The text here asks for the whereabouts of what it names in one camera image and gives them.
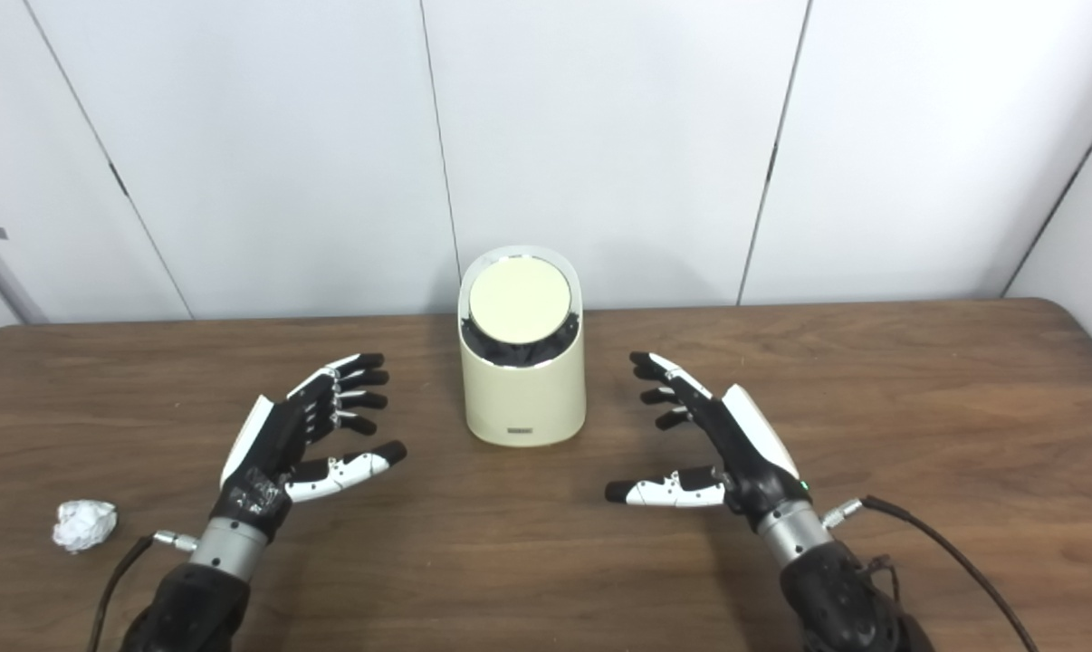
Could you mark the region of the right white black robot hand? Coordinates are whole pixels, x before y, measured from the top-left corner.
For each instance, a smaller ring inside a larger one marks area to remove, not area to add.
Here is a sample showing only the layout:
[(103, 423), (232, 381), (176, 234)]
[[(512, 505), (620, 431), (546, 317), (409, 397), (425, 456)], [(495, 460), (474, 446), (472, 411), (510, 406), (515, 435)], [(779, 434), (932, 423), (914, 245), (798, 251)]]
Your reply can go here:
[(608, 483), (604, 496), (610, 503), (725, 506), (758, 527), (767, 515), (783, 513), (787, 503), (811, 500), (786, 446), (744, 388), (733, 384), (715, 395), (695, 375), (656, 352), (633, 351), (629, 358), (638, 379), (656, 383), (641, 393), (642, 403), (670, 405), (655, 420), (658, 430), (682, 424), (699, 427), (719, 462), (665, 477)]

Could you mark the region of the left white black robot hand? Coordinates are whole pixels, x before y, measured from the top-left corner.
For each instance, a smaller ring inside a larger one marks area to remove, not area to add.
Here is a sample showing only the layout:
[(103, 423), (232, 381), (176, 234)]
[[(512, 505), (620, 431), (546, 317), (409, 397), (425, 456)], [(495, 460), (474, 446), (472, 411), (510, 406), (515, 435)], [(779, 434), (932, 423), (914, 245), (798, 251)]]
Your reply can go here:
[(404, 461), (407, 450), (397, 441), (360, 453), (305, 457), (332, 432), (377, 432), (360, 410), (388, 405), (373, 391), (388, 384), (384, 361), (380, 352), (357, 352), (319, 367), (280, 401), (256, 398), (224, 463), (211, 519), (253, 527), (272, 543), (295, 503), (346, 491)]

